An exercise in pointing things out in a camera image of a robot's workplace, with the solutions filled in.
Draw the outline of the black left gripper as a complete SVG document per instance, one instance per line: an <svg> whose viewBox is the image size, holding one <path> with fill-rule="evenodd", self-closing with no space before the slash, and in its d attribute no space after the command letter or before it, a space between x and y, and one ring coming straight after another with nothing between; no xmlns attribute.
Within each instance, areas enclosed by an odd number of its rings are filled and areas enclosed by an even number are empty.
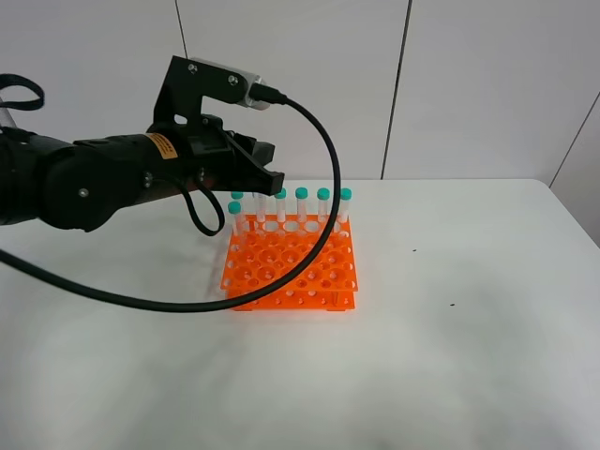
<svg viewBox="0 0 600 450"><path fill-rule="evenodd" d="M284 173L273 172L276 147L223 128L220 118L202 116L196 126L153 124L148 131L169 140L182 160L184 176L214 191L241 191L267 196L283 188Z"/></svg>

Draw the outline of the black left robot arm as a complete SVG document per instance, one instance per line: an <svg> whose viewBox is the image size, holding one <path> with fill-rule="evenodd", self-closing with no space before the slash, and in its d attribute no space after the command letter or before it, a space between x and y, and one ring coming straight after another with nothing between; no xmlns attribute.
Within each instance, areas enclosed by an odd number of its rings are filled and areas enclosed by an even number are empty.
<svg viewBox="0 0 600 450"><path fill-rule="evenodd" d="M74 142L2 127L1 222L40 219L91 232L123 208L182 191L271 195L284 181L266 167L274 152L211 115L191 126L155 123L143 134Z"/></svg>

